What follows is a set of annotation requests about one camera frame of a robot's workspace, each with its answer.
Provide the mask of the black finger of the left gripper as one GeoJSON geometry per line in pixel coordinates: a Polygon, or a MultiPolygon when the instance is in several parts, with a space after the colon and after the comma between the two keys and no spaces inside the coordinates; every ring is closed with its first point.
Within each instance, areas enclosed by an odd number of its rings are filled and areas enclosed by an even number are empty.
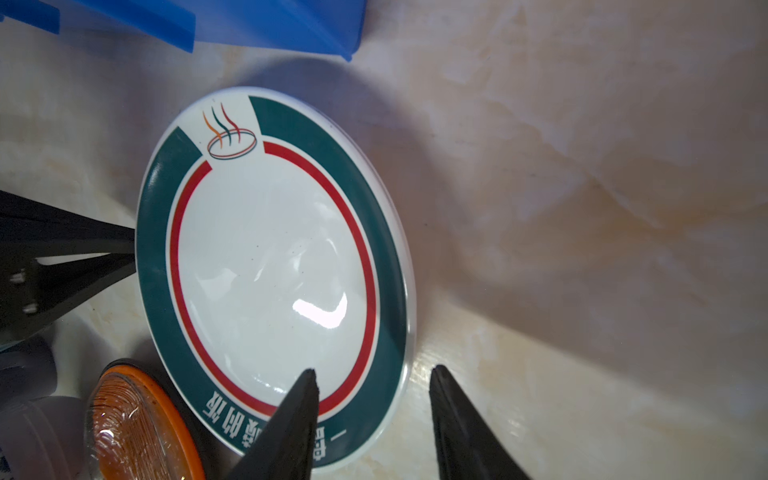
{"type": "Polygon", "coordinates": [[[1,193],[1,343],[16,345],[136,272],[135,230],[1,193]]]}

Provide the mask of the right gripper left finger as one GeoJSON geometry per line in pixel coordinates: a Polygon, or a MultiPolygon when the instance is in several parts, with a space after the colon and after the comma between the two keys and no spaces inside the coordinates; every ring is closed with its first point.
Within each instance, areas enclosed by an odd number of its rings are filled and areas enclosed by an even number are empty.
{"type": "Polygon", "coordinates": [[[318,405],[316,373],[306,369],[226,479],[310,479],[318,405]]]}

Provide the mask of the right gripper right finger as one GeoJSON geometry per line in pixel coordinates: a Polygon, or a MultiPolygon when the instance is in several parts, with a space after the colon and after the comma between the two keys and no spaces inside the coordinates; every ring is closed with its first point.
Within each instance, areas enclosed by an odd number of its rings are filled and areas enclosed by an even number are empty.
{"type": "Polygon", "coordinates": [[[529,479],[446,366],[432,369],[429,396],[441,479],[529,479]]]}

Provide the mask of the clear ribbed glass plate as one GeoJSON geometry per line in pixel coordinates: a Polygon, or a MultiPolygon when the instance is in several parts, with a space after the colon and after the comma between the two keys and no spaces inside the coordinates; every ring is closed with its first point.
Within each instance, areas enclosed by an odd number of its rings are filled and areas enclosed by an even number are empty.
{"type": "Polygon", "coordinates": [[[148,367],[119,359],[102,371],[84,417],[91,479],[205,479],[188,415],[148,367]]]}

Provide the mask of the green rimmed white plate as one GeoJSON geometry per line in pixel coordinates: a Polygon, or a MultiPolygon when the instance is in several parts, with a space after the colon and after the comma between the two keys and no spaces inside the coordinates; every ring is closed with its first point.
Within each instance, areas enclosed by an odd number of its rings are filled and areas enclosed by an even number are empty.
{"type": "Polygon", "coordinates": [[[145,173],[135,258],[171,381],[233,452],[307,369],[316,472],[358,459],[392,420],[414,356],[413,262],[372,163],[322,112],[257,87],[182,111],[145,173]]]}

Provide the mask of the blue plastic bin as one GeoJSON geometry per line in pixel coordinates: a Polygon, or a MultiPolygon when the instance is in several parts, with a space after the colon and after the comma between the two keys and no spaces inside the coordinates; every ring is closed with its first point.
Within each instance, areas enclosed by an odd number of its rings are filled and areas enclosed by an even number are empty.
{"type": "Polygon", "coordinates": [[[195,42],[271,48],[352,59],[365,1],[3,1],[10,18],[64,30],[143,33],[191,53],[195,42]]]}

